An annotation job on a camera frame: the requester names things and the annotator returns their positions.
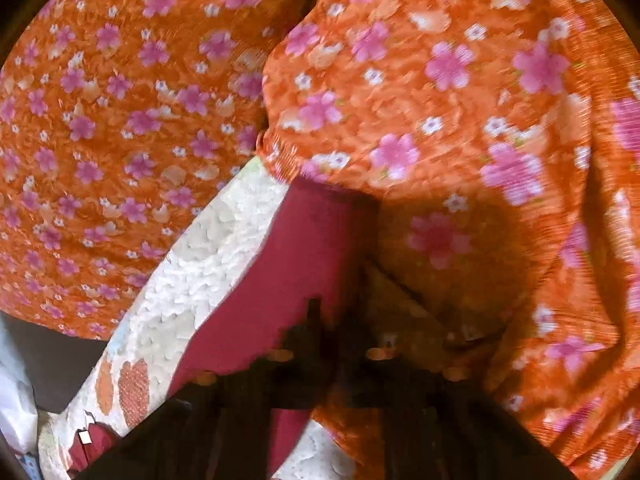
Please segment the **dark red small garment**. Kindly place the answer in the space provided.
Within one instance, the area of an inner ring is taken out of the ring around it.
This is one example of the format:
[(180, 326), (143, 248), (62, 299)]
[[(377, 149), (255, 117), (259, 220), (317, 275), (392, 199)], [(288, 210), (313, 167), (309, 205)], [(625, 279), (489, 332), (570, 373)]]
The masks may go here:
[(170, 392), (199, 372), (248, 367), (305, 317), (312, 298), (326, 322), (335, 321), (375, 246), (377, 216), (369, 195), (295, 179), (257, 256), (190, 339)]

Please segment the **orange floral cloth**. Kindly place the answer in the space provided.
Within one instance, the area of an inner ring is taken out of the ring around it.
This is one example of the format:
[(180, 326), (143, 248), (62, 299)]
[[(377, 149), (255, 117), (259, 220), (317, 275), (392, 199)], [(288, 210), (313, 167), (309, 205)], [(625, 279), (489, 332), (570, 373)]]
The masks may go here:
[(373, 197), (375, 324), (576, 479), (639, 444), (639, 53), (603, 0), (49, 0), (1, 70), (1, 311), (106, 346), (253, 158)]

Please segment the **white quilt with hearts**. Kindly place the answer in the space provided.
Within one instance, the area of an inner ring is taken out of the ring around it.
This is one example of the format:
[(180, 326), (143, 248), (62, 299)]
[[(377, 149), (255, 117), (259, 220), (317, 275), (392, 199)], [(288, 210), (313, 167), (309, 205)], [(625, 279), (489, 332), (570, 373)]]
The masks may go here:
[(171, 376), (190, 339), (257, 256), (293, 182), (273, 179), (253, 158), (184, 231), (72, 402), (43, 426), (46, 478), (68, 477), (80, 430), (98, 424), (124, 436), (174, 393)]

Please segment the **black mattress cushion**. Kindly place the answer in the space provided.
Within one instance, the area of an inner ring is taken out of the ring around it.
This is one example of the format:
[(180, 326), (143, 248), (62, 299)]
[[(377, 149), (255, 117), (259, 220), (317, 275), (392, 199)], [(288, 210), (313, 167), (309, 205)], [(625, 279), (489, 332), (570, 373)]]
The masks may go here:
[(54, 414), (67, 408), (106, 348), (105, 341), (66, 336), (4, 313), (1, 327), (25, 365), (36, 405)]

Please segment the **white paper bag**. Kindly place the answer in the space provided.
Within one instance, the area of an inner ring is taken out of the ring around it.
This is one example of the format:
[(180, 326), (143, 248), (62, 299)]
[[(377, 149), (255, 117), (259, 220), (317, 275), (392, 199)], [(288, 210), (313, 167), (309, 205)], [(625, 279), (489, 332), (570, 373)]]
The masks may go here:
[(41, 479), (38, 411), (26, 367), (1, 321), (1, 478)]

